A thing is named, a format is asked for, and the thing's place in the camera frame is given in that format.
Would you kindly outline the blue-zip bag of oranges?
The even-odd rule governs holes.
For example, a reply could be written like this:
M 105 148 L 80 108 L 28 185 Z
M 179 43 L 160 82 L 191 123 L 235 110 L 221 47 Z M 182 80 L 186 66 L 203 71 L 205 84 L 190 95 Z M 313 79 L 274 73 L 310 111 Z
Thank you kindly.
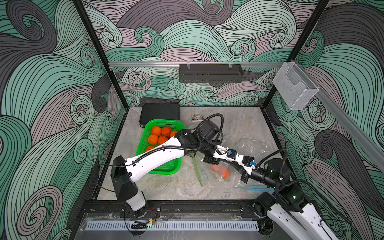
M 252 179 L 249 179 L 247 183 L 239 181 L 238 183 L 235 184 L 234 188 L 241 191 L 257 192 L 257 193 L 267 192 L 270 194 L 275 191 L 274 188 L 267 187 L 266 185 Z

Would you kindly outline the green-zip bag of oranges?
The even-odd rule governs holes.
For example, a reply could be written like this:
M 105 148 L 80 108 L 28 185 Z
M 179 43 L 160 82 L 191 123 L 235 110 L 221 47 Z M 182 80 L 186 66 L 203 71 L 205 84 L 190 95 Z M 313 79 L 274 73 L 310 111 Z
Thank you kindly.
M 193 166 L 195 169 L 195 173 L 197 175 L 197 178 L 199 180 L 200 186 L 202 188 L 210 185 L 215 180 L 217 180 L 215 174 L 211 171 L 209 164 L 205 163 L 204 154 L 201 154 L 200 152 L 190 154 L 192 157 Z

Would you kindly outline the orange fruit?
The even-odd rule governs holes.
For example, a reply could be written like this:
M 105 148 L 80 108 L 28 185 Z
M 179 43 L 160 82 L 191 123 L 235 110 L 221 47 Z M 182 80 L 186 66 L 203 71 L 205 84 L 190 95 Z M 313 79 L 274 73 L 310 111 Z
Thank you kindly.
M 165 142 L 167 142 L 168 140 L 169 140 L 169 138 L 166 137 L 166 136 L 159 136 L 159 137 L 158 137 L 158 142 L 157 142 L 157 144 L 158 144 L 158 145 L 162 145 L 162 144 L 164 144 Z
M 153 147 L 153 146 L 148 146 L 146 149 L 145 149 L 145 153 L 146 152 L 149 152 L 149 151 L 151 151 L 151 150 L 153 150 L 155 147 Z
M 157 135 L 150 135 L 148 137 L 148 143 L 150 145 L 157 145 L 158 144 L 158 139 L 159 139 L 159 137 Z
M 170 138 L 173 138 L 177 133 L 178 133 L 178 131 L 172 131 L 170 133 Z
M 162 128 L 162 135 L 169 138 L 171 136 L 172 129 L 168 126 Z

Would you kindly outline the orange fruit taken out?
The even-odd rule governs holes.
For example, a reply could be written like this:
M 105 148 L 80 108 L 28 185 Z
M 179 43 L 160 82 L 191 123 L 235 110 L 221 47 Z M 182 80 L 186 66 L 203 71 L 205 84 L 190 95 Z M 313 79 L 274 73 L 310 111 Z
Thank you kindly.
M 158 137 L 160 137 L 162 135 L 162 133 L 163 133 L 162 128 L 158 127 L 158 126 L 153 127 L 152 130 L 151 130 L 151 134 L 152 135 L 156 135 Z

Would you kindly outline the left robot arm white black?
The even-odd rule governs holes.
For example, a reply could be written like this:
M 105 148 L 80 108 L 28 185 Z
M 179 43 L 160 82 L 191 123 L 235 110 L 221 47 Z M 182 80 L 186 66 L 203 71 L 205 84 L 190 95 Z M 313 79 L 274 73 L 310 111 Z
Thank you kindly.
M 136 217 L 143 216 L 148 203 L 136 182 L 155 168 L 190 153 L 204 154 L 204 162 L 217 165 L 216 146 L 224 134 L 224 116 L 213 114 L 203 119 L 194 129 L 180 130 L 165 143 L 141 155 L 124 159 L 118 156 L 111 165 L 111 179 L 118 201 L 125 202 Z

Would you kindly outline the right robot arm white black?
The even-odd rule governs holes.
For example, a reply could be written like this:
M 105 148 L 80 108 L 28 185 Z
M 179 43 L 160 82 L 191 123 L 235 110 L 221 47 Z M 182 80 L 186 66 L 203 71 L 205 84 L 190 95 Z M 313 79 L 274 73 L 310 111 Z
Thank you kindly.
M 273 190 L 271 195 L 261 194 L 255 199 L 256 214 L 272 220 L 294 240 L 337 239 L 300 182 L 291 179 L 287 160 L 287 149 L 279 149 L 258 163 L 250 156 L 239 157 L 244 182 L 252 179 Z

